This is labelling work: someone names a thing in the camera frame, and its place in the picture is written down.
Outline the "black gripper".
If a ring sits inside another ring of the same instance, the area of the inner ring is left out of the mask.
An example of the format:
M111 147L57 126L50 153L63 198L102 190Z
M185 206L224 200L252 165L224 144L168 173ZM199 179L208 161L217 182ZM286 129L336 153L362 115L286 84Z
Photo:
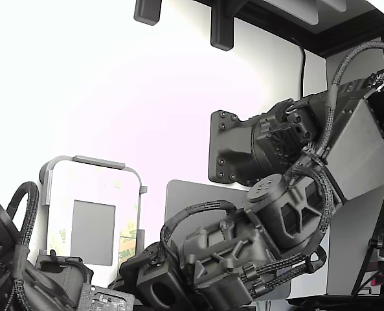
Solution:
M119 292L136 292L137 282L174 282L175 260L168 251L160 253L159 246L159 242L153 243L123 262L119 276L108 288Z

